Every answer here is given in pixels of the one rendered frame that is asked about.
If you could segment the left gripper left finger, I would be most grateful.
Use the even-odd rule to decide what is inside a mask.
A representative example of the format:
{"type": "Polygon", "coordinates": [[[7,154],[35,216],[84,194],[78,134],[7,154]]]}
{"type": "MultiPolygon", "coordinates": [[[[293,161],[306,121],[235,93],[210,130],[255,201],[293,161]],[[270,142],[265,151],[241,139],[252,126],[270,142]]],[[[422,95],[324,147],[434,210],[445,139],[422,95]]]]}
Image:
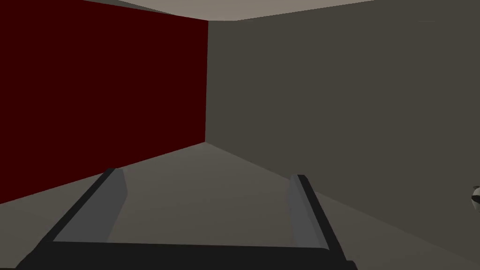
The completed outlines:
{"type": "Polygon", "coordinates": [[[127,195],[123,170],[108,168],[40,242],[106,242],[127,195]]]}

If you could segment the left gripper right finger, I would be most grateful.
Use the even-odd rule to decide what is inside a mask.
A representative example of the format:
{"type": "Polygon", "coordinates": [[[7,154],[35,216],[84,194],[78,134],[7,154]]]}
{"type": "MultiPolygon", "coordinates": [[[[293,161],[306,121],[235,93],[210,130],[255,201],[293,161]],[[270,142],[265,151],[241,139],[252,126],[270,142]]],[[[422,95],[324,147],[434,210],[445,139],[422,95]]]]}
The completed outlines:
{"type": "Polygon", "coordinates": [[[331,250],[328,230],[323,229],[325,214],[305,175],[290,177],[288,201],[296,246],[331,250]]]}

